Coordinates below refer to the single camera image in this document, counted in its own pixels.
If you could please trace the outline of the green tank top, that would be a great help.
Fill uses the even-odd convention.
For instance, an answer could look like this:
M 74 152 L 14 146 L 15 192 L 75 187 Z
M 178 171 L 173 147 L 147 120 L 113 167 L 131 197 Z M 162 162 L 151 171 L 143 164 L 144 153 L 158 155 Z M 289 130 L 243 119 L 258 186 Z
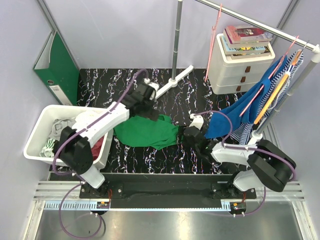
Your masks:
M 171 118 L 160 114 L 156 121 L 134 116 L 114 128 L 114 135 L 129 147 L 152 147 L 156 150 L 176 145 L 179 126 Z

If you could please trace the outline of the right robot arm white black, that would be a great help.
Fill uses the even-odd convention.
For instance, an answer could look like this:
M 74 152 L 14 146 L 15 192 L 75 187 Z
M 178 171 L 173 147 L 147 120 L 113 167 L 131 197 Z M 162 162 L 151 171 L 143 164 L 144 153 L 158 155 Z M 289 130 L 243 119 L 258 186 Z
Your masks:
M 239 198 L 252 188 L 266 187 L 282 192 L 295 178 L 296 163 L 269 140 L 250 145 L 237 145 L 206 139 L 195 126 L 181 127 L 178 136 L 198 158 L 210 164 L 233 163 L 249 167 L 233 175 L 227 185 L 228 195 Z

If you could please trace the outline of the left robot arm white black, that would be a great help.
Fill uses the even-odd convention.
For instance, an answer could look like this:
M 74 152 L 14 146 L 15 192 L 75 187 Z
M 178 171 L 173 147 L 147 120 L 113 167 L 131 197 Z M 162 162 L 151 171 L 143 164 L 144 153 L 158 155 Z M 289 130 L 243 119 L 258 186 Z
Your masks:
M 95 197 L 103 198 L 108 193 L 108 186 L 104 183 L 105 177 L 94 166 L 92 147 L 131 117 L 141 116 L 156 121 L 159 113 L 153 105 L 159 88 L 157 83 L 145 80 L 133 90 L 127 88 L 119 100 L 104 109 L 93 122 L 65 127 L 54 145 L 53 165 L 60 159 L 91 186 L 90 192 Z

